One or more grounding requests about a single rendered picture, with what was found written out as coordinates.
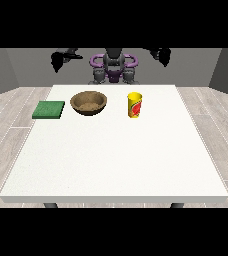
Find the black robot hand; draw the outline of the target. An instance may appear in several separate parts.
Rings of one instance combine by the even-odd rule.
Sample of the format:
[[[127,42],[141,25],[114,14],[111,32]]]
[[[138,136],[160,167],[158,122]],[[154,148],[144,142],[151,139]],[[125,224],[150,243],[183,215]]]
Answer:
[[[77,48],[59,48],[51,54],[51,65],[58,72],[70,60],[80,60],[82,56],[76,53]]]
[[[170,62],[171,50],[169,48],[151,50],[150,54],[155,60],[158,60],[164,67],[166,67]]]

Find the green square pad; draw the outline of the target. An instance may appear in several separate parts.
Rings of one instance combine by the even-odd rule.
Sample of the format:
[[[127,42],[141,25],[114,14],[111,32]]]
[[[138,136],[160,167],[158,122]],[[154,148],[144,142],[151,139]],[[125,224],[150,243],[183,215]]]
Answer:
[[[40,101],[32,114],[32,118],[59,119],[64,106],[64,101]]]

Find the brown wooden bowl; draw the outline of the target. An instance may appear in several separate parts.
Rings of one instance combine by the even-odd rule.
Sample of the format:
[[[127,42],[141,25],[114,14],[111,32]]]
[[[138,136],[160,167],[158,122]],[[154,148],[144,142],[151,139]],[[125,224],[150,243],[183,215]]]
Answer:
[[[97,91],[83,91],[70,99],[71,107],[84,116],[99,114],[107,104],[107,97]]]

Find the yellow cup with melon print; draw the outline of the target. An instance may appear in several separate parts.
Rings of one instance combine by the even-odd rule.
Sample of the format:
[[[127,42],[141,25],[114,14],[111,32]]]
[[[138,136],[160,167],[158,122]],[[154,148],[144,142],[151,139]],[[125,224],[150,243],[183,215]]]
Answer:
[[[128,116],[138,118],[142,105],[142,95],[139,92],[130,92],[128,98]]]

